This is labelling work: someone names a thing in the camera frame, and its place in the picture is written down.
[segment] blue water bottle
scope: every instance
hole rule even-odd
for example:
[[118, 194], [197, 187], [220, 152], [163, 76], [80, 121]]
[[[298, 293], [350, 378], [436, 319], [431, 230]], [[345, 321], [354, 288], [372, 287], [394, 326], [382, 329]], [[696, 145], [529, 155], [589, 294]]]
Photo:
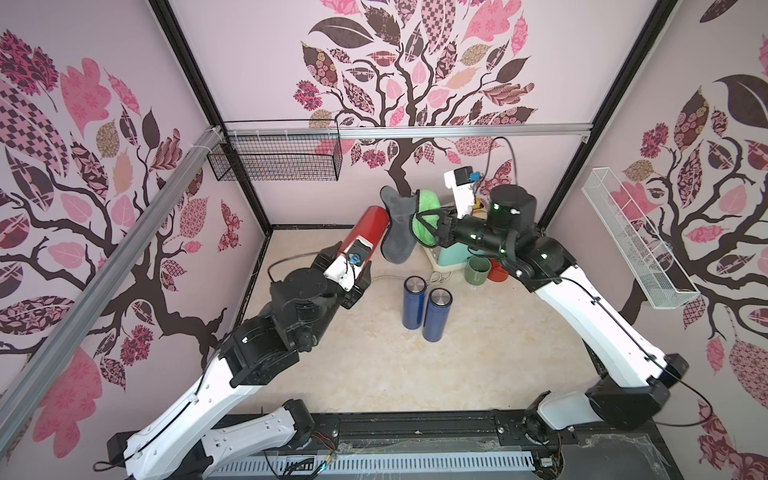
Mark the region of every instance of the blue water bottle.
[[427, 282], [420, 276], [409, 276], [402, 283], [402, 324], [406, 329], [415, 330], [422, 325]]
[[426, 312], [424, 313], [424, 330], [422, 335], [429, 342], [437, 342], [442, 338], [448, 312], [451, 311], [453, 295], [444, 288], [435, 288], [429, 292]]

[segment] tree branch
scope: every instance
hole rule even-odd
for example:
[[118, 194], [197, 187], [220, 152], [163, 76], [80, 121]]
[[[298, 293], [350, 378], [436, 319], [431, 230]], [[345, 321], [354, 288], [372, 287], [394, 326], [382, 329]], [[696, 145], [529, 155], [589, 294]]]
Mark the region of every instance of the tree branch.
[[24, 255], [21, 255], [21, 254], [0, 255], [0, 263], [1, 262], [26, 263], [29, 266], [31, 266], [33, 269], [35, 269], [35, 272], [39, 273], [40, 276], [42, 276], [46, 280], [54, 280], [54, 279], [60, 278], [62, 280], [67, 280], [69, 283], [76, 286], [80, 290], [85, 290], [85, 283], [83, 283], [76, 276], [69, 273], [67, 270], [61, 269], [55, 272], [50, 272], [45, 268], [43, 268], [42, 265], [40, 265], [40, 263], [38, 262], [38, 255], [40, 254], [40, 250], [42, 250], [43, 248], [43, 243], [47, 241], [48, 241], [48, 237], [43, 237], [43, 240], [40, 240], [40, 243], [32, 247], [32, 252], [29, 254], [29, 257], [25, 257]]

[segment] aluminum rail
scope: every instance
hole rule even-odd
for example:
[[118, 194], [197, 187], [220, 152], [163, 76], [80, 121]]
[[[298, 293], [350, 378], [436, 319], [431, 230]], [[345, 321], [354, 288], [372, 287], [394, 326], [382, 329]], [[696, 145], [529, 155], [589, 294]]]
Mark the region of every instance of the aluminum rail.
[[69, 359], [88, 330], [118, 292], [163, 220], [203, 166], [210, 149], [221, 141], [220, 132], [219, 127], [209, 128], [197, 140], [197, 147], [190, 148], [163, 189], [152, 199], [146, 211], [96, 273], [96, 277], [85, 287], [66, 316], [51, 329], [40, 349], [5, 391], [0, 404], [0, 458], [5, 455], [27, 419], [35, 413], [48, 389], [69, 364]]
[[[516, 125], [449, 125], [434, 127], [357, 127], [340, 128], [343, 140], [359, 138], [446, 138], [446, 137], [514, 137], [528, 135], [589, 135], [592, 124], [516, 124]], [[312, 135], [336, 134], [335, 128], [265, 128], [230, 129], [230, 139], [238, 135]]]

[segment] white wire basket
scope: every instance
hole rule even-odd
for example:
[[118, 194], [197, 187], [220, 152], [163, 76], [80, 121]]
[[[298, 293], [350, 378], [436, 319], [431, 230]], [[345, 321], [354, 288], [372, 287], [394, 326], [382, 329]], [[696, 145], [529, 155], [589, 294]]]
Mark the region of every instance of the white wire basket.
[[593, 169], [581, 190], [603, 220], [653, 308], [677, 308], [700, 295], [670, 246], [662, 241], [655, 225], [610, 168]]

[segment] metal lid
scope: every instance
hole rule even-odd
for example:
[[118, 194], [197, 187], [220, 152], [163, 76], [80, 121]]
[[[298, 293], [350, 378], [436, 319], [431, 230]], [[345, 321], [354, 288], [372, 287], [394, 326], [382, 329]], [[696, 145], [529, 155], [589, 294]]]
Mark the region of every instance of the metal lid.
[[427, 282], [418, 275], [406, 278], [406, 290], [410, 293], [421, 293], [427, 288]]
[[453, 301], [453, 295], [444, 288], [436, 288], [429, 293], [429, 301], [437, 306], [448, 306]]

